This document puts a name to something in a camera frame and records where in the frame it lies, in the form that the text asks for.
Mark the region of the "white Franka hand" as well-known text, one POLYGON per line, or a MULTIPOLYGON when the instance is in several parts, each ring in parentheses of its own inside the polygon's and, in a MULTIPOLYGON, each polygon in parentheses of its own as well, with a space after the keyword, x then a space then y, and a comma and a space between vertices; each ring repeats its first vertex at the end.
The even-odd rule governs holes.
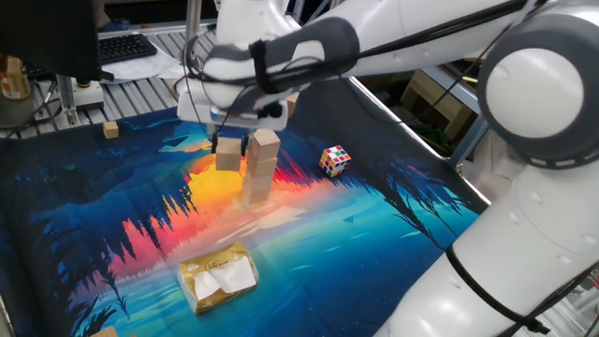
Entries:
MULTIPOLYGON (((179 118, 187 122, 199 122, 205 125, 233 126, 246 129, 268 128, 280 131, 286 128, 288 122, 288 108, 281 101, 279 106, 283 109, 281 117, 259 118, 256 113, 243 113, 239 116, 227 114, 219 110, 206 97, 199 82, 186 82, 180 85, 179 103, 177 114, 179 118)), ((218 132, 212 133, 212 154, 216 154, 218 146, 218 132)), ((249 142, 249 130, 243 134, 241 139, 241 156, 245 156, 249 142)))

